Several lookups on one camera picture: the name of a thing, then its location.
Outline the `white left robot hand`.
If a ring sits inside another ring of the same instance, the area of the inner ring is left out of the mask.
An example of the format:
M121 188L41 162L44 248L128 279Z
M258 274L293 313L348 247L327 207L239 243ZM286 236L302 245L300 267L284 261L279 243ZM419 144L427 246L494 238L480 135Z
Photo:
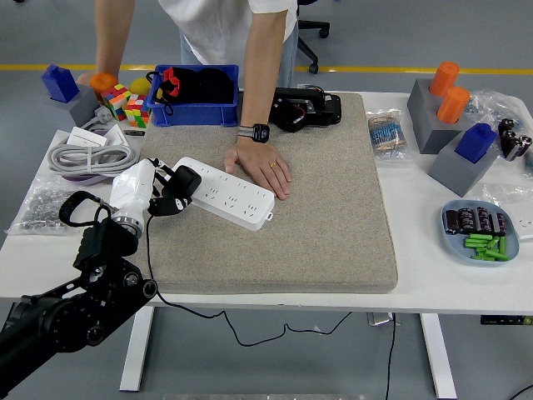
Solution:
M157 158L143 159L112 183L112 219L139 228L144 213L153 217L176 215L192 203L192 194L202 182L191 167L176 170Z

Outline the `person's left hand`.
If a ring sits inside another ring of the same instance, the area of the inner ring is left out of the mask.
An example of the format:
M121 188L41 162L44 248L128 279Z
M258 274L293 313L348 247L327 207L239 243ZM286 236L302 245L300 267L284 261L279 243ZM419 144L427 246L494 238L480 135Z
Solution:
M258 186L273 192L280 200L286 200L291 194L289 167L272 145L239 137L226 152L226 173L233 174L237 164Z

